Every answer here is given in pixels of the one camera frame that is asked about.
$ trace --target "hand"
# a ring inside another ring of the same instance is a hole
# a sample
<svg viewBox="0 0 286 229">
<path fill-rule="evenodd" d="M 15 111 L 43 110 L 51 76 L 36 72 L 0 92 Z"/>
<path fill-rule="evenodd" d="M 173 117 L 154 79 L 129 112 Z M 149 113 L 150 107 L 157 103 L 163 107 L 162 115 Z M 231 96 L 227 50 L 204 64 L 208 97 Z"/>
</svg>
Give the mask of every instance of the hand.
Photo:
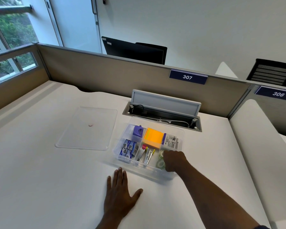
<svg viewBox="0 0 286 229">
<path fill-rule="evenodd" d="M 134 207 L 143 189 L 138 189 L 132 197 L 128 192 L 127 174 L 122 168 L 115 170 L 113 183 L 111 177 L 107 178 L 107 193 L 104 202 L 104 216 L 121 221 Z"/>
<path fill-rule="evenodd" d="M 180 168 L 189 164 L 184 153 L 181 151 L 165 150 L 163 153 L 163 160 L 167 172 L 177 172 Z"/>
</svg>

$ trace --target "person's left hand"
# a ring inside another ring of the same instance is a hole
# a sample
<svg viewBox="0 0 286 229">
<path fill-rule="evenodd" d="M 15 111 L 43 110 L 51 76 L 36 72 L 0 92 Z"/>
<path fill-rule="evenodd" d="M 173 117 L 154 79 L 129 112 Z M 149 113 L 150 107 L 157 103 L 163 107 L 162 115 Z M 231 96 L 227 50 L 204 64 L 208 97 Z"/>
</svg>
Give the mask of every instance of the person's left hand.
<svg viewBox="0 0 286 229">
<path fill-rule="evenodd" d="M 102 221 L 110 221 L 111 225 L 117 225 L 134 207 L 143 189 L 138 189 L 132 197 L 128 192 L 128 182 L 126 171 L 114 171 L 111 186 L 111 177 L 107 177 L 107 192 L 104 202 L 104 216 Z"/>
</svg>

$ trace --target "door handle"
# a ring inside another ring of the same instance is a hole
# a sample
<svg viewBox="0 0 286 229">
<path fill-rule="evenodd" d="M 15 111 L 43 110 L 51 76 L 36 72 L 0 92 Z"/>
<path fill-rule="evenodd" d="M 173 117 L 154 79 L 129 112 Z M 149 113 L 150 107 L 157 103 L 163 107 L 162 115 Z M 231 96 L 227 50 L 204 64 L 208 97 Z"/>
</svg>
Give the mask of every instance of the door handle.
<svg viewBox="0 0 286 229">
<path fill-rule="evenodd" d="M 96 13 L 96 12 L 94 12 L 93 0 L 91 0 L 91 5 L 92 5 L 92 13 L 93 13 L 94 15 L 97 15 L 97 13 Z"/>
</svg>

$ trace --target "desk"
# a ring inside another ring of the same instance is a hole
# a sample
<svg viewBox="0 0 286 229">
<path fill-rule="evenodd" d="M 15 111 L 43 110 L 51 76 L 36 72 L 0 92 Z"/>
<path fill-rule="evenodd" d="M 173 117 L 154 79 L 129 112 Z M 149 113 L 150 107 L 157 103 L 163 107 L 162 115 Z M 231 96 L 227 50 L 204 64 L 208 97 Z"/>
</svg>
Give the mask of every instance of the desk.
<svg viewBox="0 0 286 229">
<path fill-rule="evenodd" d="M 106 177 L 124 163 L 112 148 L 130 117 L 130 98 L 48 81 L 0 110 L 0 228 L 94 228 L 103 213 Z M 107 151 L 56 148 L 78 106 L 117 109 Z M 226 118 L 199 113 L 202 132 L 185 129 L 190 163 L 269 226 Z M 205 228 L 179 177 L 165 183 L 128 173 L 130 194 L 143 188 L 120 228 Z"/>
</svg>

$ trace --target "fist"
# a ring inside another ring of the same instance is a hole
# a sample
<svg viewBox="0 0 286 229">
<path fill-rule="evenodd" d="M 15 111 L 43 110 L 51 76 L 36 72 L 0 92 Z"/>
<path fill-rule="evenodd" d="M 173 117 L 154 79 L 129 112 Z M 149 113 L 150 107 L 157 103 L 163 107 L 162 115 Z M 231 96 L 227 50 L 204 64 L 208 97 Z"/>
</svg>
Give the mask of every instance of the fist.
<svg viewBox="0 0 286 229">
<path fill-rule="evenodd" d="M 185 155 L 181 151 L 167 151 L 163 153 L 163 160 L 165 162 L 165 169 L 167 172 L 177 172 L 188 163 Z"/>
</svg>

